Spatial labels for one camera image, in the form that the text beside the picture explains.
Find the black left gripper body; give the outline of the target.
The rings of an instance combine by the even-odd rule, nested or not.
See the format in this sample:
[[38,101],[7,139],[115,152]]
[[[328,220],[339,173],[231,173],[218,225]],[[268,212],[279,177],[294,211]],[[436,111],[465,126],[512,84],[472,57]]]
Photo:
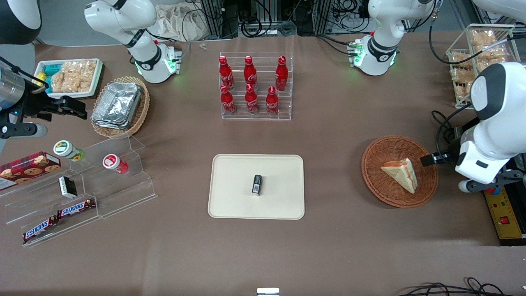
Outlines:
[[438,144],[438,164],[456,165],[460,154],[461,140],[451,140],[447,147],[439,142]]

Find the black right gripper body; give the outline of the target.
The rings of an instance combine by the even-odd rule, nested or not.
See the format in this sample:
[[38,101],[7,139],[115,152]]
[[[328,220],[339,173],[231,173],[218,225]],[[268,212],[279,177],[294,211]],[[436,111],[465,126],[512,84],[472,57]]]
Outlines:
[[18,123],[23,122],[26,117],[38,117],[38,114],[62,115],[58,101],[45,92],[37,94],[30,91],[23,92],[17,110]]

